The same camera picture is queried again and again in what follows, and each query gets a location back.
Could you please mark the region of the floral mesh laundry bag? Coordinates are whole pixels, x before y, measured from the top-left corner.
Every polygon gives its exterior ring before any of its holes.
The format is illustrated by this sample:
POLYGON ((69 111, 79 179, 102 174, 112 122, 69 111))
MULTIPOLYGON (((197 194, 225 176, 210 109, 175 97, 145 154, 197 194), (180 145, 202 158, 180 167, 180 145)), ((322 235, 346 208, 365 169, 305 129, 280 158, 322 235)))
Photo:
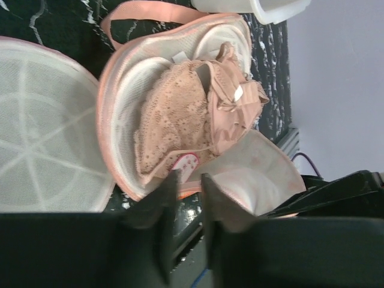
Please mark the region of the floral mesh laundry bag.
POLYGON ((246 78, 251 78, 251 33, 236 13, 202 13, 162 1, 127 1, 103 21, 111 33, 117 20, 174 22, 178 27, 113 42, 115 53, 106 64, 97 98, 97 131, 103 158, 117 185, 134 200, 147 196, 173 170, 179 171, 179 197, 201 190, 200 177, 211 175, 235 202, 254 215, 267 213, 297 193, 305 184, 290 159, 262 133, 252 128, 231 148, 200 164, 194 153, 181 156, 164 178, 139 181, 134 135, 140 125, 148 92, 171 65, 186 59, 215 58, 230 43, 246 78))

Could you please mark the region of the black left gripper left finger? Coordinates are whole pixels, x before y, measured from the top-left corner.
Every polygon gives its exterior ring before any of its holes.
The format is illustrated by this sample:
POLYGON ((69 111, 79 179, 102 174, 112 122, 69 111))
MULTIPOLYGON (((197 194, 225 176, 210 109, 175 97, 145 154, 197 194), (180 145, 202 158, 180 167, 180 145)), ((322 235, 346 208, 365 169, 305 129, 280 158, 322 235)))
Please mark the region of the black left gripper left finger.
POLYGON ((169 287, 179 174, 122 212, 1 215, 2 287, 169 287))

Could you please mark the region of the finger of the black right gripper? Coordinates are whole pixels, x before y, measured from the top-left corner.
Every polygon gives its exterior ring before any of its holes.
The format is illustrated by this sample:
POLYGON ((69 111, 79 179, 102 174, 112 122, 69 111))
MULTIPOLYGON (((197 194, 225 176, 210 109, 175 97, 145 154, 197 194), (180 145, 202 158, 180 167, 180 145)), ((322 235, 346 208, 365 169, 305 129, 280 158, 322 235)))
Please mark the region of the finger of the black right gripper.
POLYGON ((383 217, 383 176, 361 170, 326 182, 307 177, 310 188, 298 193, 264 216, 383 217))

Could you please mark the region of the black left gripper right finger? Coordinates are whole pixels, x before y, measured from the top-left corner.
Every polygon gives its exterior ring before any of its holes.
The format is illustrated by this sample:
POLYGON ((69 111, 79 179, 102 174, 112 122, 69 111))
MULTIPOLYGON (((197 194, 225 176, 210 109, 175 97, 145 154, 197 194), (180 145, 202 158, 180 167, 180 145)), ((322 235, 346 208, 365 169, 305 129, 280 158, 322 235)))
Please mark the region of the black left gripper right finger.
POLYGON ((383 217, 254 216, 202 176, 215 287, 382 287, 383 217))

